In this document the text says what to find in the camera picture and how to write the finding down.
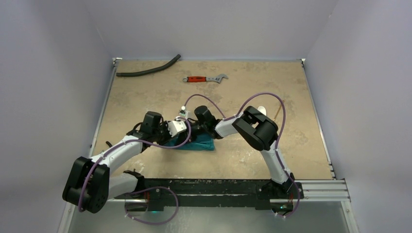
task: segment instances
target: wrench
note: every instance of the wrench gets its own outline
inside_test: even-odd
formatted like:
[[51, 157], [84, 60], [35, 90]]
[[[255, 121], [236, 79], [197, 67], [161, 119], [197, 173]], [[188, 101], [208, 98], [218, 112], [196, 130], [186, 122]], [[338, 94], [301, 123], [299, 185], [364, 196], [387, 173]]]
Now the wrench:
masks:
[[225, 74], [220, 74], [216, 77], [189, 76], [189, 77], [183, 78], [183, 81], [188, 82], [188, 83], [209, 82], [209, 81], [214, 81], [214, 82], [220, 83], [222, 81], [222, 79], [229, 79], [229, 78]]

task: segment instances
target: white wall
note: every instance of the white wall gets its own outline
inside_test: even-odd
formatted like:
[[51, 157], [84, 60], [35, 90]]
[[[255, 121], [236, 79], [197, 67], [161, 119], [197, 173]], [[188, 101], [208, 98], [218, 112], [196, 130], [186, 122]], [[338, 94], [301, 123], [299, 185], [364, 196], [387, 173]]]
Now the white wall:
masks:
[[111, 57], [79, 0], [2, 0], [0, 30], [0, 232], [56, 232]]
[[85, 0], [113, 57], [298, 59], [337, 0]]
[[361, 232], [411, 232], [412, 1], [340, 0], [305, 63]]

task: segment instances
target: teal cloth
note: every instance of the teal cloth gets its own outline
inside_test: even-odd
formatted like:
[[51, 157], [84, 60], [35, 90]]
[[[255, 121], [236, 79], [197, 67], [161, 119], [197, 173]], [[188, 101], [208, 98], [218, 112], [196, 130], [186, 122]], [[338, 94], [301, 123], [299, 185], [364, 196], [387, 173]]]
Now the teal cloth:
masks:
[[[176, 143], [177, 138], [165, 144], [165, 146], [171, 147]], [[196, 137], [196, 140], [188, 142], [176, 150], [215, 150], [215, 144], [210, 135], [203, 133]]]

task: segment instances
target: beige work surface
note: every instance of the beige work surface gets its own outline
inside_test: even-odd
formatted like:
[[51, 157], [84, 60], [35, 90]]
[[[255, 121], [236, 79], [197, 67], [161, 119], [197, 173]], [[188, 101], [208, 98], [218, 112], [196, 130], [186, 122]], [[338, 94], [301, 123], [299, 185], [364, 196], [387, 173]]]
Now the beige work surface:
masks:
[[[161, 66], [165, 61], [121, 61], [117, 72], [136, 72]], [[184, 83], [186, 76], [216, 76], [229, 79], [215, 82]], [[286, 105], [286, 126], [279, 142], [286, 163], [297, 179], [331, 179], [328, 161], [305, 74], [299, 62], [179, 61], [172, 67], [142, 77], [115, 77], [103, 115], [93, 154], [108, 149], [105, 141], [119, 142], [147, 111], [161, 113], [171, 120], [192, 94], [208, 96], [230, 117], [255, 93], [269, 91]], [[266, 107], [273, 118], [279, 102], [272, 96], [259, 96], [250, 105]], [[193, 111], [206, 105], [216, 118], [219, 112], [206, 99], [193, 97], [187, 105]], [[280, 127], [280, 111], [276, 123]], [[148, 178], [268, 179], [268, 168], [259, 153], [238, 135], [215, 140], [214, 151], [166, 150], [150, 147], [126, 162], [124, 170]]]

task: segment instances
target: black tube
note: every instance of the black tube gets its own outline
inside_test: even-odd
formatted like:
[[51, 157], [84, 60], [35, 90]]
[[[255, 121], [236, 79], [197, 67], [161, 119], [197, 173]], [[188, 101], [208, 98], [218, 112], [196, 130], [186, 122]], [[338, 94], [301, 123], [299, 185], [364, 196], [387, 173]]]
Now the black tube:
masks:
[[146, 74], [156, 73], [156, 72], [159, 72], [159, 71], [162, 71], [162, 70], [165, 70], [171, 67], [174, 63], [177, 62], [177, 60], [179, 60], [179, 58], [180, 58], [180, 54], [176, 55], [173, 59], [171, 59], [169, 62], [162, 65], [161, 67], [156, 67], [153, 69], [148, 69], [148, 70], [143, 70], [143, 71], [133, 72], [133, 73], [116, 73], [116, 76], [117, 77], [138, 77], [138, 76], [143, 76]]

